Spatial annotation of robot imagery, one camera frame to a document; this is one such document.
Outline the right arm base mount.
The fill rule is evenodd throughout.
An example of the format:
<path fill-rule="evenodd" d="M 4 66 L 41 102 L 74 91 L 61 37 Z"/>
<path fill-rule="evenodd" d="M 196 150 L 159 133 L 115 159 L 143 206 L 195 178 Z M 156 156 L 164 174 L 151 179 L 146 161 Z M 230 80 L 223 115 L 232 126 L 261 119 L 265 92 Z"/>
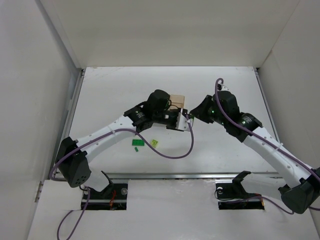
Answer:
<path fill-rule="evenodd" d="M 242 181 L 250 171 L 242 171 L 232 179 L 221 179 L 215 182 L 214 197 L 218 200 L 219 210 L 264 210 L 264 202 L 260 194 L 247 192 Z"/>

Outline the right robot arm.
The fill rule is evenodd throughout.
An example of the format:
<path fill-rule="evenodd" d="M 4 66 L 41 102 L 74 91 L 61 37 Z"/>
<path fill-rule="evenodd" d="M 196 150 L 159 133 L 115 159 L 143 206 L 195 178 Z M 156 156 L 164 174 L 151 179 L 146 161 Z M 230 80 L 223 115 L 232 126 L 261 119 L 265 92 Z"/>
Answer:
<path fill-rule="evenodd" d="M 277 142 L 252 114 L 241 112 L 229 91 L 207 95 L 190 114 L 200 121 L 217 123 L 241 143 L 258 153 L 284 179 L 275 196 L 294 213 L 303 214 L 320 196 L 320 170 L 294 157 Z"/>

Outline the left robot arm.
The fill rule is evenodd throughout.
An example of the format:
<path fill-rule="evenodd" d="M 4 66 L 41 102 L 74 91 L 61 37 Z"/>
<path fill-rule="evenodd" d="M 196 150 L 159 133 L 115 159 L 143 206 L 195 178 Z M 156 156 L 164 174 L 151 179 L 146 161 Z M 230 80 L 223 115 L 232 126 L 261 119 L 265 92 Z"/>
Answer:
<path fill-rule="evenodd" d="M 110 188 L 110 179 L 103 171 L 94 172 L 90 163 L 115 144 L 140 136 L 154 124 L 163 125 L 168 130 L 180 130 L 182 115 L 182 108 L 172 104 L 171 96 L 156 89 L 147 100 L 126 110 L 118 119 L 96 132 L 78 139 L 70 136 L 64 138 L 59 145 L 50 179 L 56 181 L 54 172 L 59 171 L 71 188 L 83 185 L 104 193 Z"/>

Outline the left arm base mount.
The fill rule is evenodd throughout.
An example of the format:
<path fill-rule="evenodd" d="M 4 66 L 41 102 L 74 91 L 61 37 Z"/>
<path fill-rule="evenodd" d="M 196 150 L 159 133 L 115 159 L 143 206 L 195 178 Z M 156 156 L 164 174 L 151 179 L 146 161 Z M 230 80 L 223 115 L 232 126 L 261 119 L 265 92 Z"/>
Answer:
<path fill-rule="evenodd" d="M 128 183 L 124 180 L 113 180 L 103 171 L 98 175 L 103 180 L 102 191 L 86 185 L 80 186 L 82 199 L 81 210 L 92 211 L 125 211 L 127 209 Z"/>

